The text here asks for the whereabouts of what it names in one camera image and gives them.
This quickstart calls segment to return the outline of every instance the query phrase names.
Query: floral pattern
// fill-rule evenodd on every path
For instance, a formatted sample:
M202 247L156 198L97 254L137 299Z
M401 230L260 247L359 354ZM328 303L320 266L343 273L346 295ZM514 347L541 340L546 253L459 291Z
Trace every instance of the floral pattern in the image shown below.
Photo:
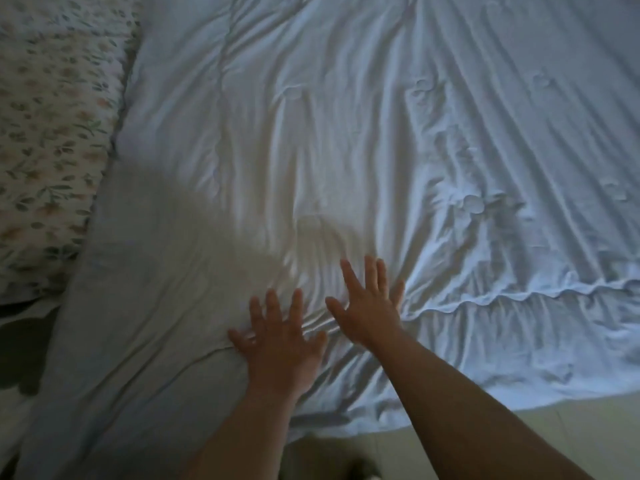
M0 303L61 291L111 149L135 41L0 41Z
M85 32L130 37L141 0L0 0L0 39Z

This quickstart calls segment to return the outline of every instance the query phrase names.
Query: tile floor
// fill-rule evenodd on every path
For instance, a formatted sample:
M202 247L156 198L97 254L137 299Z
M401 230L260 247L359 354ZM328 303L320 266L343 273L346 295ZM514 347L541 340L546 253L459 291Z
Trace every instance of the tile floor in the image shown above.
M640 394L558 404L518 414L596 480L640 479ZM436 480L412 428L287 447L282 480L342 480L352 460L377 462L384 480Z

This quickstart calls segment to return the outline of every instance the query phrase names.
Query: white bed sheet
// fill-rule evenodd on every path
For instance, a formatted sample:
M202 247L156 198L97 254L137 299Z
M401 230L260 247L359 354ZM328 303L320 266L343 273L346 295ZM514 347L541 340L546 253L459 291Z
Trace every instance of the white bed sheet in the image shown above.
M383 257L412 334L512 409L640 388L639 17L148 0L19 478L178 471L243 392L225 332L268 287L331 338L292 438L404 426L324 309L343 256Z

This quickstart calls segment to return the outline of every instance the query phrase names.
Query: person's left hand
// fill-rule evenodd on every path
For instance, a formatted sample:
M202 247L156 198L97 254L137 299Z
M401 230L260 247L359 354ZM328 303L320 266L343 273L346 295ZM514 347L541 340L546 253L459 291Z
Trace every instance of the person's left hand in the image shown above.
M294 291L286 321L274 290L267 291L266 305L265 319L259 298L254 296L249 302L254 339L234 329L229 330L229 339L247 361L248 393L297 401L316 380L326 333L321 331L309 341L302 336L302 290Z

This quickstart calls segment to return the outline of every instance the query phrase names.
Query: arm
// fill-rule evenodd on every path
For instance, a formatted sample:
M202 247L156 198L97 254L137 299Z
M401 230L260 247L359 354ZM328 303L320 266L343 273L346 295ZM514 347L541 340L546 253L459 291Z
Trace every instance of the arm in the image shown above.
M588 480L512 412L407 335L387 298L384 262L365 259L365 288L348 262L342 272L349 307L327 298L341 329L379 359L441 480Z
M275 291L267 292L266 304L267 318L263 319L258 298L250 302L254 340L229 331L229 338L247 360L249 386L244 399L192 461L184 480L278 477L291 414L316 379L326 334L310 341L303 338L302 291L295 291L286 321Z

